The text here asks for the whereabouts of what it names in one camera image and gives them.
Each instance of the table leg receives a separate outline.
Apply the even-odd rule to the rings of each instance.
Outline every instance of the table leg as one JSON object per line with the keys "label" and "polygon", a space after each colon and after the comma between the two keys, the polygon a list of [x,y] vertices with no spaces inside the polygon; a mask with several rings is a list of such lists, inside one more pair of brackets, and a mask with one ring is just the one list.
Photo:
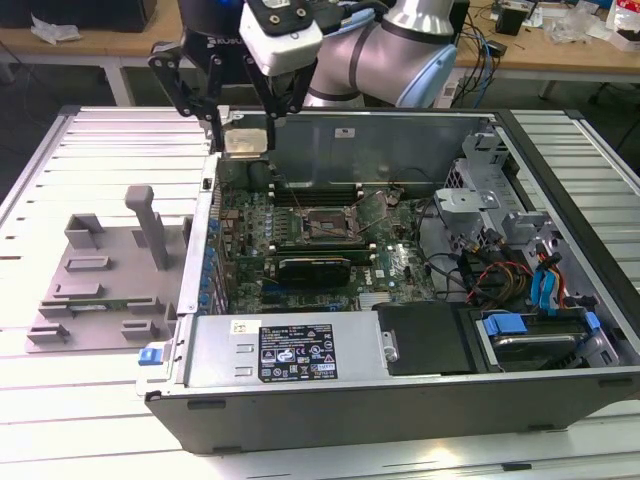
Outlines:
{"label": "table leg", "polygon": [[456,95],[458,84],[464,78],[465,70],[463,68],[454,68],[447,78],[447,82],[440,90],[440,93],[433,102],[434,108],[451,108],[451,103]]}
{"label": "table leg", "polygon": [[9,85],[16,81],[16,78],[9,68],[8,63],[0,63],[0,84]]}
{"label": "table leg", "polygon": [[104,73],[113,92],[113,98],[119,107],[131,107],[136,104],[131,93],[131,86],[124,67],[119,65],[103,65]]}
{"label": "table leg", "polygon": [[540,97],[542,100],[546,100],[547,98],[549,98],[549,95],[551,95],[551,91],[553,90],[553,87],[556,86],[556,83],[558,82],[555,80],[547,80],[546,82],[544,82],[542,88],[538,92],[538,97]]}

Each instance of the blue latch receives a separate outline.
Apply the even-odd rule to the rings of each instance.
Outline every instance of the blue latch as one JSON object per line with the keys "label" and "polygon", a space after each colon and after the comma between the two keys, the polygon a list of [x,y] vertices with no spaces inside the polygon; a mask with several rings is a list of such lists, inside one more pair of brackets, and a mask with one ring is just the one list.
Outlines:
{"label": "blue latch", "polygon": [[557,310],[551,307],[555,285],[556,277],[549,270],[536,270],[531,280],[531,302],[548,315],[557,314]]}
{"label": "blue latch", "polygon": [[595,313],[587,312],[584,319],[587,321],[587,325],[589,325],[591,331],[598,330],[600,328],[600,320],[598,320]]}
{"label": "blue latch", "polygon": [[143,348],[138,355],[138,365],[148,367],[150,365],[162,365],[162,348]]}
{"label": "blue latch", "polygon": [[517,313],[494,313],[483,320],[487,334],[505,335],[511,333],[527,333],[527,326],[522,316]]}

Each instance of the plastic bag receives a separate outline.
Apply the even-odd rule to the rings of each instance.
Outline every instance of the plastic bag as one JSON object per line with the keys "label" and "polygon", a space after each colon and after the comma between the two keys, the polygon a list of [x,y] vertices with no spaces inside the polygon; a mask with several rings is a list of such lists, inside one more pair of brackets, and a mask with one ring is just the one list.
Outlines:
{"label": "plastic bag", "polygon": [[579,2],[564,17],[545,22],[544,31],[553,43],[590,43],[591,37],[587,31],[597,21],[598,18],[590,13],[588,2]]}
{"label": "plastic bag", "polygon": [[52,25],[50,23],[43,22],[42,20],[38,20],[33,15],[31,15],[31,19],[33,20],[31,33],[51,45],[56,45],[58,42],[67,42],[82,38],[80,32],[78,32],[78,27],[75,25]]}
{"label": "plastic bag", "polygon": [[616,30],[640,32],[640,3],[633,0],[617,0],[613,22]]}

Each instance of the gray plastic stand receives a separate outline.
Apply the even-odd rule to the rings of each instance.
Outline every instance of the gray plastic stand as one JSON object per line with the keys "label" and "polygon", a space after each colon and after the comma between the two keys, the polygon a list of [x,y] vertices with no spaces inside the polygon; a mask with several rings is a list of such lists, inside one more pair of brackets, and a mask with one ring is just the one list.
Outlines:
{"label": "gray plastic stand", "polygon": [[129,188],[140,228],[72,215],[67,246],[27,333],[29,353],[140,348],[173,335],[190,221],[164,227],[153,189]]}

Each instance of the warning label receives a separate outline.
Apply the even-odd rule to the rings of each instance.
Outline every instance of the warning label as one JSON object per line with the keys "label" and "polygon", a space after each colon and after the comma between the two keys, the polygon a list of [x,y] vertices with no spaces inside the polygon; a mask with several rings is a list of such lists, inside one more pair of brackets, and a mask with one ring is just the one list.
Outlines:
{"label": "warning label", "polygon": [[334,380],[338,378],[331,325],[286,325],[260,328],[263,382]]}

